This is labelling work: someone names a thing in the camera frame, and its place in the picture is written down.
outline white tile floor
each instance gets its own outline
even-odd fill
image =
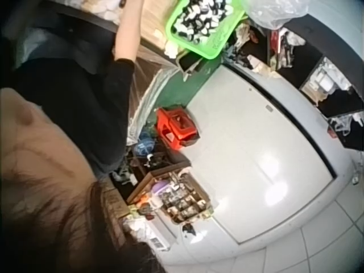
[[[307,259],[301,230],[297,230],[267,246],[264,273],[289,268]]]
[[[314,255],[352,226],[345,212],[333,202],[303,227],[308,255]]]

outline plastic bag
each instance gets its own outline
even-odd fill
[[[271,30],[281,28],[292,18],[308,13],[311,0],[242,0],[249,17],[262,27]]]
[[[129,102],[128,146],[136,144],[154,104],[178,67],[150,51],[139,47]]]

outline floor tile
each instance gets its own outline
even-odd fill
[[[311,272],[355,272],[363,258],[363,236],[353,226],[337,241],[310,258]]]
[[[307,259],[301,230],[267,246],[264,273],[277,272]]]
[[[331,203],[313,220],[303,226],[308,255],[312,256],[329,245],[350,226],[352,221],[336,202]]]

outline clutter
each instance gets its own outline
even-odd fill
[[[196,231],[190,223],[187,223],[182,227],[182,232],[186,232],[192,234],[193,236],[196,236]]]
[[[173,150],[193,145],[200,138],[197,128],[182,107],[157,110],[158,135]]]
[[[194,44],[205,44],[220,22],[233,13],[234,8],[226,2],[231,1],[190,0],[176,19],[172,33]]]
[[[262,27],[277,30],[292,18],[308,14],[311,0],[241,0],[249,17]]]
[[[306,41],[286,28],[271,32],[271,49],[274,51],[270,59],[270,67],[277,71],[280,68],[293,67],[295,55],[293,50],[297,46],[304,46]]]
[[[170,59],[177,58],[178,45],[172,41],[167,41],[166,47],[164,49],[164,54],[166,54]]]
[[[308,85],[322,94],[332,94],[337,89],[347,91],[351,87],[344,74],[326,57],[310,76]]]
[[[335,132],[342,132],[344,137],[350,134],[352,121],[358,122],[363,127],[364,113],[363,111],[342,115],[330,119],[330,123],[333,125]]]

